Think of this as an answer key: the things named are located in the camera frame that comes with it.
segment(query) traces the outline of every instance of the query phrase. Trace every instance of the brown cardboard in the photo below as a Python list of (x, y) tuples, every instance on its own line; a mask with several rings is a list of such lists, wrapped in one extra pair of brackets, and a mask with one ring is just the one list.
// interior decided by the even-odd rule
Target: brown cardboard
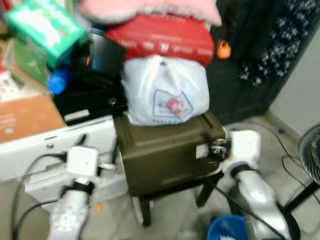
[(63, 128), (65, 123), (48, 96), (0, 103), (0, 143)]

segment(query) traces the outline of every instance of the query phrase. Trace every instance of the white wall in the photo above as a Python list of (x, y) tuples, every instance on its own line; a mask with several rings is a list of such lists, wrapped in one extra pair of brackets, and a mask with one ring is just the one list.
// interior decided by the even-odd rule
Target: white wall
[(320, 123), (320, 28), (269, 111), (295, 139)]

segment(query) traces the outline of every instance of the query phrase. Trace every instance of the white plastic bag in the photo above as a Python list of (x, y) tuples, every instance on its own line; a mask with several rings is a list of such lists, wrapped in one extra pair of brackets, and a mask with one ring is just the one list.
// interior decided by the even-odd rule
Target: white plastic bag
[(192, 60), (159, 55), (127, 60), (122, 83), (133, 125), (180, 124), (209, 109), (206, 69)]

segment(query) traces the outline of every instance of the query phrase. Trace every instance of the white box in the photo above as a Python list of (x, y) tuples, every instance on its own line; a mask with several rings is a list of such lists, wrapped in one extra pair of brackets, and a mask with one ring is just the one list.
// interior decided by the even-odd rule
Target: white box
[[(109, 162), (111, 152), (102, 158)], [(101, 177), (94, 178), (95, 189), (90, 199), (90, 205), (112, 200), (128, 192), (128, 184), (124, 173), (121, 155), (116, 160), (117, 171), (103, 170)], [(24, 191), (38, 202), (59, 199), (63, 186), (71, 186), (74, 176), (67, 172), (66, 165), (55, 167), (45, 172), (33, 174), (24, 185)], [(55, 203), (43, 208), (51, 211)]]
[(96, 176), (99, 152), (95, 148), (74, 146), (68, 150), (66, 171), (79, 178)]
[[(113, 118), (107, 116), (0, 144), (0, 181), (21, 177), (40, 155), (67, 151), (82, 134), (88, 135), (85, 145), (97, 149), (100, 154), (111, 152), (116, 142)], [(57, 163), (60, 161), (44, 158), (32, 172), (44, 171)]]

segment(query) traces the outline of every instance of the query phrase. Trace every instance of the pink pillow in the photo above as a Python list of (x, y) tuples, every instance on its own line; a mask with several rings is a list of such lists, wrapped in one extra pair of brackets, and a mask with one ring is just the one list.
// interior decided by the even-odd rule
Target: pink pillow
[(151, 13), (193, 16), (216, 26), (222, 24), (215, 0), (82, 0), (79, 10), (103, 24), (119, 24), (137, 14)]

